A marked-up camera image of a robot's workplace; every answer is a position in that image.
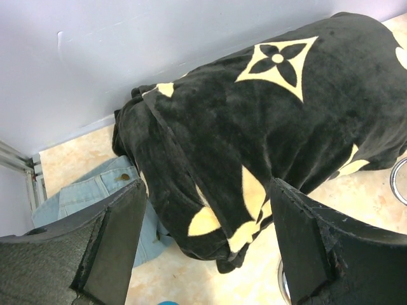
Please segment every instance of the chrome stool leg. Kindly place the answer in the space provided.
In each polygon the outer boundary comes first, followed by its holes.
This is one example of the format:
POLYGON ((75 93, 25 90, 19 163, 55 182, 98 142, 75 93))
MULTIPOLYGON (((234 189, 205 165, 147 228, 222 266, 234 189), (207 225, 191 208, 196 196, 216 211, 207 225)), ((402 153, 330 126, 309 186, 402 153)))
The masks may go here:
POLYGON ((290 301, 290 291, 288 290, 287 278, 286 274, 284 273, 284 269, 282 266, 282 259, 279 262, 279 269, 277 270, 277 276, 279 279, 279 288, 283 299, 285 300, 287 305, 291 305, 290 301))
POLYGON ((407 205, 407 199, 404 198, 400 192, 399 189, 397 188, 397 184, 396 184, 396 178, 397 178, 397 174, 400 170, 400 168, 403 167, 403 165, 405 165, 407 163, 407 158, 401 159, 400 161, 398 161, 396 163, 396 165, 394 165, 392 172, 390 174, 390 188, 392 189, 392 192, 394 194, 394 196, 401 202, 404 203, 405 205, 407 205))

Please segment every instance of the beige tile floor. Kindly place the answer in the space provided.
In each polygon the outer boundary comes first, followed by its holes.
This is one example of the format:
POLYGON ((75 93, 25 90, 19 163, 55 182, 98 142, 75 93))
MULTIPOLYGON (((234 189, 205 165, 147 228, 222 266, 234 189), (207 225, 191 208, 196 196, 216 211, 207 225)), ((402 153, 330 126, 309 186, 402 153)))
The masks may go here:
MULTIPOLYGON (((407 14, 385 22, 407 50, 407 14)), ((41 153, 48 195, 114 156, 109 126, 41 153)), ((390 170, 359 172, 328 181, 310 196, 356 219, 407 234, 407 207, 389 186, 390 170)), ((407 166, 397 179, 407 197, 407 166)), ((273 226, 251 245, 244 266, 218 274, 214 262, 189 259, 174 245, 135 268, 127 304, 171 300, 189 304, 284 304, 277 284, 279 248, 273 226)))

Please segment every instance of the black velvet blanket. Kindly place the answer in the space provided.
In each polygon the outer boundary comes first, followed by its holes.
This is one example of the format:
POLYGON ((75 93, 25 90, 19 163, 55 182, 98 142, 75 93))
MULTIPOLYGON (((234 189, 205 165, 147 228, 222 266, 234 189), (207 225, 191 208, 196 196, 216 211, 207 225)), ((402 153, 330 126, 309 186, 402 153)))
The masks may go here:
POLYGON ((113 149, 137 165, 182 251, 229 272, 272 222, 271 177, 309 193, 390 168, 407 141, 407 53, 380 22, 340 13, 141 86, 113 149))

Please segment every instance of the white wall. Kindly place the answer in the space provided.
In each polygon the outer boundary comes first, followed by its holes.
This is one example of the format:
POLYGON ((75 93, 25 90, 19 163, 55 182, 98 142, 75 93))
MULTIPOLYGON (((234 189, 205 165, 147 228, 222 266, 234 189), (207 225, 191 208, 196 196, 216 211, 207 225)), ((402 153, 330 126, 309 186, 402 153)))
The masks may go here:
POLYGON ((0 139, 32 155, 112 123, 134 86, 338 11, 385 20, 407 1, 0 0, 0 139))
POLYGON ((25 175, 0 165, 0 237, 33 228, 25 175))

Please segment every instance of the blue object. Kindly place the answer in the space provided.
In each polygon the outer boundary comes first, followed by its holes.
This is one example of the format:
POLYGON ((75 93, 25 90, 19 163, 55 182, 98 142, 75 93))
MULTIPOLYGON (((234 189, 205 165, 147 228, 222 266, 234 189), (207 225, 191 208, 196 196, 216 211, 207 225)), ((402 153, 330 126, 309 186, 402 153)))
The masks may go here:
MULTIPOLYGON (((138 177, 127 157, 110 159, 46 200, 34 211, 32 221, 35 227, 55 222, 107 198, 138 177)), ((158 257, 174 241, 167 234, 147 201, 134 267, 158 257)))

